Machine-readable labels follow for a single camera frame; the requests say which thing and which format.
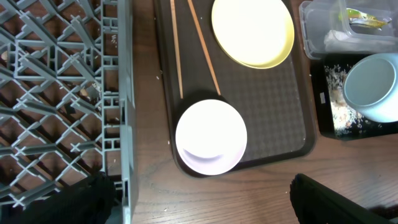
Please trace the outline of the wooden chopstick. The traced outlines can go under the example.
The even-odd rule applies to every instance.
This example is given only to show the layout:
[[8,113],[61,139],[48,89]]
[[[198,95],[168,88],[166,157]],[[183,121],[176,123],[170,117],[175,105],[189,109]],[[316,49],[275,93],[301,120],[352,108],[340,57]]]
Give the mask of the wooden chopstick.
[[205,42],[203,33],[201,31],[200,23],[199,23],[199,20],[198,20],[196,11],[195,11],[195,7],[193,5],[193,1],[192,0],[187,0],[187,2],[188,2],[188,6],[190,8],[191,15],[193,17],[195,28],[196,28],[196,31],[197,31],[197,34],[198,34],[198,37],[199,37],[199,40],[200,40],[200,43],[201,43],[201,48],[202,48],[202,51],[203,51],[205,59],[206,59],[206,63],[208,65],[208,68],[209,68],[209,71],[210,71],[214,86],[216,88],[216,92],[217,92],[218,95],[221,95],[219,84],[218,84],[218,81],[217,81],[217,78],[216,78],[216,74],[215,74],[215,71],[214,71],[214,68],[213,68],[213,64],[211,62],[211,58],[210,58],[210,55],[209,55],[209,52],[208,52],[208,49],[207,49],[207,46],[206,46],[206,42]]
[[177,30],[177,18],[175,12],[175,1],[170,0],[170,10],[172,16],[172,30],[174,37],[174,48],[175,48],[175,61],[177,68],[177,78],[178,78],[178,89],[180,92],[180,98],[183,99],[183,85],[182,85],[182,73],[181,73],[181,63],[180,63],[180,49],[178,42],[178,30]]

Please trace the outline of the green snack wrapper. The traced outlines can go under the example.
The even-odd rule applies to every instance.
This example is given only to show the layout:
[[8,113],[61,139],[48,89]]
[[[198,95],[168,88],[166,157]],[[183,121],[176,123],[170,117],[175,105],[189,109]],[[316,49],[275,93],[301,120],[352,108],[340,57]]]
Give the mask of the green snack wrapper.
[[390,24],[392,21],[379,20],[376,16],[366,14],[356,9],[347,8],[346,13],[348,22],[353,26],[360,26],[365,28],[373,28],[381,30],[382,27]]

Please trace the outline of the white paper napkin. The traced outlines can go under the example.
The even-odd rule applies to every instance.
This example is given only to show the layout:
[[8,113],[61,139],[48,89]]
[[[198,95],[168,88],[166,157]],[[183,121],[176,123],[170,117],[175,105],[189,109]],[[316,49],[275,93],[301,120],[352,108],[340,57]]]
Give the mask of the white paper napkin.
[[324,38],[327,52],[386,53],[397,51],[397,44],[387,40],[352,38],[344,32],[331,30]]

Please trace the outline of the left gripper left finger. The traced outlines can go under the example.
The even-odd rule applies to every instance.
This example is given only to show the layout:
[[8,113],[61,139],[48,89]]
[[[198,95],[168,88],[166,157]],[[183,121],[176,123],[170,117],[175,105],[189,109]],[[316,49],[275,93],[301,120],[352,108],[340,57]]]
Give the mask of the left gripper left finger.
[[111,216],[116,188],[103,172],[89,176],[42,202],[30,204],[22,213],[2,224],[105,224]]

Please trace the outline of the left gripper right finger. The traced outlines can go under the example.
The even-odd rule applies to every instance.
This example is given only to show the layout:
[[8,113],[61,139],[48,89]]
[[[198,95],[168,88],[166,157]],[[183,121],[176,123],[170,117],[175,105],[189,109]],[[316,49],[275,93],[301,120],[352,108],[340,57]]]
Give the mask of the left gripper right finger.
[[301,224],[383,224],[391,221],[352,202],[312,178],[297,174],[290,201]]

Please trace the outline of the light blue bowl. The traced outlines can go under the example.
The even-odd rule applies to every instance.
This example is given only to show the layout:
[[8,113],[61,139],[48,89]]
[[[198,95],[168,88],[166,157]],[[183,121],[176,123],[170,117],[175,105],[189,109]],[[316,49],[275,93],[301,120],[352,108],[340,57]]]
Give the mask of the light blue bowl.
[[397,54],[367,56],[349,71],[343,85],[347,105],[372,121],[397,121]]

